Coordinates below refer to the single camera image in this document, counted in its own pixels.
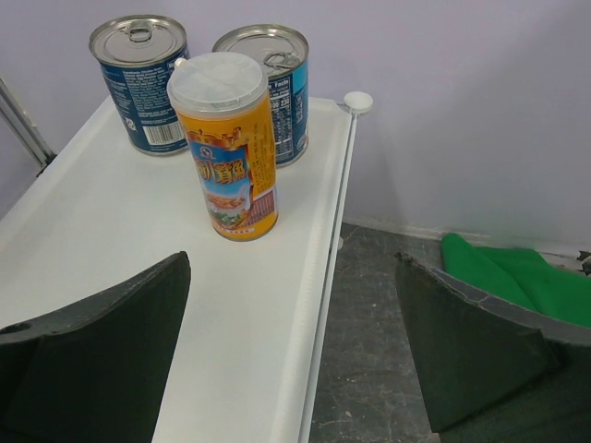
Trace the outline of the green cloth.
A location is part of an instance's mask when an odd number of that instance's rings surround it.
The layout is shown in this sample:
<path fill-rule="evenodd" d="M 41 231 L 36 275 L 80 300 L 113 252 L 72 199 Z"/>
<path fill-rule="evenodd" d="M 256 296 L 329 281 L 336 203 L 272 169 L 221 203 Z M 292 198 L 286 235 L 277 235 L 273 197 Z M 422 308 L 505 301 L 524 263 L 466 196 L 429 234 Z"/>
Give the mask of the green cloth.
<path fill-rule="evenodd" d="M 550 265 L 537 251 L 474 246 L 457 233 L 445 234 L 440 249 L 455 279 L 532 312 L 590 325 L 590 279 Z"/>

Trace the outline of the white plastic cube cabinet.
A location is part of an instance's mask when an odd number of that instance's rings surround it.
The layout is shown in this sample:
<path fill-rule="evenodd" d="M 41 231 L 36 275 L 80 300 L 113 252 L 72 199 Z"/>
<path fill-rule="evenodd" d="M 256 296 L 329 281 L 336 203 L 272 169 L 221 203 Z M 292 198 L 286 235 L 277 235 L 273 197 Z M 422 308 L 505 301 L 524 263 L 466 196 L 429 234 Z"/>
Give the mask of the white plastic cube cabinet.
<path fill-rule="evenodd" d="M 280 216 L 211 228 L 194 163 L 140 154 L 104 101 L 1 221 L 5 442 L 305 442 L 356 126 L 310 103 Z"/>

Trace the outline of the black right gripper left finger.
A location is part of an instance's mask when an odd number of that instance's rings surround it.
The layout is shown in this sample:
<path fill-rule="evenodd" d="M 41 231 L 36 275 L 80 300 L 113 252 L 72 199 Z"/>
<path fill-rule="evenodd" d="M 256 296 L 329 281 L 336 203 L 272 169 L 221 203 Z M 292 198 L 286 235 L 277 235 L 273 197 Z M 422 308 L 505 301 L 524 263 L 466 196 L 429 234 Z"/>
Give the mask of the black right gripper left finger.
<path fill-rule="evenodd" d="M 1 330 L 4 442 L 150 442 L 190 287 L 180 251 Z"/>

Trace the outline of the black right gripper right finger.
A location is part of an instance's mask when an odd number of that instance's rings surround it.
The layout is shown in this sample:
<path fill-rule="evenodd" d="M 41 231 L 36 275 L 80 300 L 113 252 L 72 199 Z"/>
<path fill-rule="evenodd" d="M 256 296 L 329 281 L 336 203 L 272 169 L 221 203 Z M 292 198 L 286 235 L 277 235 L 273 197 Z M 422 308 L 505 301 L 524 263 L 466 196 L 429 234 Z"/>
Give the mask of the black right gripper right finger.
<path fill-rule="evenodd" d="M 590 330 L 399 253 L 396 292 L 442 442 L 587 442 Z"/>

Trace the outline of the tall orange can white lid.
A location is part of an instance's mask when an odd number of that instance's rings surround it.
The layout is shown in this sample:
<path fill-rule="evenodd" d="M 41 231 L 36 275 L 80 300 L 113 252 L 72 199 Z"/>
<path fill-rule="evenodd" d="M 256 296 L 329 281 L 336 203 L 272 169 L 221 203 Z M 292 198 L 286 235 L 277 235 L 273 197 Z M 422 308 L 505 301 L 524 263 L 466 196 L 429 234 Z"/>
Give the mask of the tall orange can white lid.
<path fill-rule="evenodd" d="M 268 79 L 252 58 L 216 52 L 179 58 L 167 83 L 213 229 L 251 241 L 278 220 Z"/>

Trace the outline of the left aluminium corner post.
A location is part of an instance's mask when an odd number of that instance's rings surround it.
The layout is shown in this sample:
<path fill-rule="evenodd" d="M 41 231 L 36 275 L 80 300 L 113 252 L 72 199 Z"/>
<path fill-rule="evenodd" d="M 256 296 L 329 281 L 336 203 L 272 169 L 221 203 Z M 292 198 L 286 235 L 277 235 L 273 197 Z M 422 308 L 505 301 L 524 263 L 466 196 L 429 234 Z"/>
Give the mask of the left aluminium corner post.
<path fill-rule="evenodd" d="M 0 86 L 2 117 L 11 127 L 28 154 L 43 171 L 55 159 L 56 154 L 50 149 L 38 127 L 18 103 L 3 79 L 0 80 Z"/>

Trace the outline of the blue soup can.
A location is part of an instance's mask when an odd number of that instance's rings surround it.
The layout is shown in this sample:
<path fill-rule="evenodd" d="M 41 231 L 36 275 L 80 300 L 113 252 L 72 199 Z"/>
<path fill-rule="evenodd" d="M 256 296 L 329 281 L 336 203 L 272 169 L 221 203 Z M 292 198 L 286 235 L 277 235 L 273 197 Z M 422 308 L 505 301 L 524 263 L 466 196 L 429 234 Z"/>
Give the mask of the blue soup can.
<path fill-rule="evenodd" d="M 186 150 L 167 93 L 175 61 L 188 57 L 185 28 L 160 15 L 115 18 L 91 33 L 89 50 L 101 66 L 132 146 L 152 156 Z"/>
<path fill-rule="evenodd" d="M 299 159 L 308 145 L 308 52 L 306 37 L 278 24 L 231 30 L 214 52 L 244 54 L 259 62 L 269 82 L 276 165 Z"/>

